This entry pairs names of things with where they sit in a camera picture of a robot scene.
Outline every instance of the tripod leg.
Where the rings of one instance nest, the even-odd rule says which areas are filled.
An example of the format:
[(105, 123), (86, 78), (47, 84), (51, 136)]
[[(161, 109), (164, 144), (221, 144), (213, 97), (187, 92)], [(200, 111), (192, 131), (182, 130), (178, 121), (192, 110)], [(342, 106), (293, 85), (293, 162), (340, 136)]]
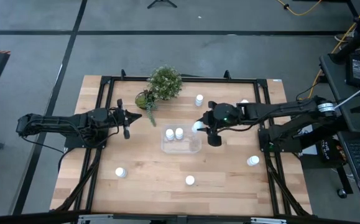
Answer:
[(172, 3), (170, 0), (166, 0), (168, 3), (170, 3), (173, 7), (177, 7), (176, 4)]
[(155, 1), (153, 1), (148, 7), (147, 7), (147, 9), (150, 9), (155, 3), (157, 3), (157, 2), (159, 2), (159, 0), (155, 0)]

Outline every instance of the gray floor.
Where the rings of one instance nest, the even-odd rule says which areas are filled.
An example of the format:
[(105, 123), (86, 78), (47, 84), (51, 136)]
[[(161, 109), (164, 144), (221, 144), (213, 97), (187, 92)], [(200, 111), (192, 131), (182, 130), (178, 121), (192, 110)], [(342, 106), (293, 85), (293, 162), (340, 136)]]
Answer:
[[(319, 5), (305, 17), (294, 17), (275, 0), (173, 0), (173, 9), (149, 1), (88, 1), (81, 30), (345, 30), (352, 16), (345, 4)], [(295, 11), (312, 2), (290, 2)], [(0, 0), (0, 29), (65, 29), (76, 19), (80, 0)], [(32, 146), (15, 133), (17, 119), (42, 114), (59, 71), (69, 36), (0, 35), (0, 50), (11, 58), (0, 79), (0, 215), (11, 213)], [(79, 35), (76, 38), (54, 115), (73, 114), (84, 75), (148, 75), (155, 67), (172, 65), (181, 73), (221, 77), (281, 78), (288, 100), (308, 88), (318, 57), (332, 50), (332, 37), (217, 35)], [(332, 98), (325, 84), (315, 93)], [(47, 145), (62, 148), (63, 138), (48, 134)], [(44, 149), (24, 213), (46, 212), (50, 205), (59, 154)], [(360, 222), (360, 196), (337, 197), (340, 182), (331, 170), (305, 170), (315, 215)], [(145, 223), (141, 221), (125, 223)]]

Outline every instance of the green plant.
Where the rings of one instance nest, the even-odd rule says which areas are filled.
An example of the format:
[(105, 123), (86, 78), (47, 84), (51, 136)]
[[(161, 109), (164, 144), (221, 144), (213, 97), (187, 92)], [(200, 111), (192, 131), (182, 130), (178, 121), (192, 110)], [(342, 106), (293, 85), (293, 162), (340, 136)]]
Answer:
[(156, 68), (148, 78), (148, 88), (155, 100), (169, 100), (178, 96), (182, 87), (180, 74), (168, 66)]
[(136, 105), (147, 111), (147, 116), (154, 127), (156, 127), (155, 118), (152, 110), (157, 108), (153, 94), (149, 90), (144, 90), (136, 97)]

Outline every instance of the clear plastic container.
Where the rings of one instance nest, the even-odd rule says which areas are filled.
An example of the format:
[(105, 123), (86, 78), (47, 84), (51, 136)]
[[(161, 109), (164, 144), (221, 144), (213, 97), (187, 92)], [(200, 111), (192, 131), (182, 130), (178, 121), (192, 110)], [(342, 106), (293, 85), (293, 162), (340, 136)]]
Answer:
[[(193, 124), (168, 124), (162, 128), (161, 132), (161, 143), (162, 150), (170, 154), (185, 154), (185, 153), (197, 153), (202, 148), (201, 139), (197, 134), (192, 132)], [(172, 129), (176, 130), (177, 128), (183, 129), (183, 138), (178, 140), (168, 140), (166, 138), (166, 130)]]

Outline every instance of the wooden table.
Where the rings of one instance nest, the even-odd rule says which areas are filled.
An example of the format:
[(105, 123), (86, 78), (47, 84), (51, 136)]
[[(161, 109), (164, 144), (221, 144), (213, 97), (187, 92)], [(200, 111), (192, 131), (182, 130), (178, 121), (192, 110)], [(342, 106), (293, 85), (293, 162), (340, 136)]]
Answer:
[[(101, 76), (97, 75), (84, 77), (75, 113), (95, 107), (100, 80)], [(271, 103), (286, 102), (282, 82), (267, 82)], [(255, 102), (253, 85), (185, 82), (178, 98), (159, 102), (158, 110), (153, 112), (157, 127), (153, 127), (145, 111), (134, 102), (146, 84), (135, 81), (114, 83), (111, 106), (122, 98), (125, 109), (141, 113), (142, 118), (131, 124), (130, 139), (125, 140), (121, 133), (114, 135), (103, 149), (92, 212), (272, 216), (264, 156), (257, 140), (258, 126), (241, 133), (222, 132), (223, 145), (220, 147), (209, 146), (203, 136), (202, 150), (197, 154), (166, 154), (160, 149), (160, 132), (164, 125), (193, 124), (208, 110), (210, 100), (217, 103), (236, 103), (243, 99)], [(205, 97), (201, 107), (194, 104), (197, 94)], [(288, 118), (275, 119), (276, 124), (286, 121)], [(62, 161), (51, 208), (61, 205), (78, 183), (84, 155), (84, 149), (74, 149)], [(259, 156), (260, 163), (248, 166), (246, 160), (251, 156)], [(300, 161), (290, 153), (281, 156), (287, 187), (311, 213)], [(115, 175), (117, 167), (127, 170), (125, 179)], [(195, 185), (185, 185), (188, 175), (195, 177)], [(83, 192), (81, 208), (85, 207), (87, 193), (88, 186)], [(277, 196), (283, 213), (279, 188)]]

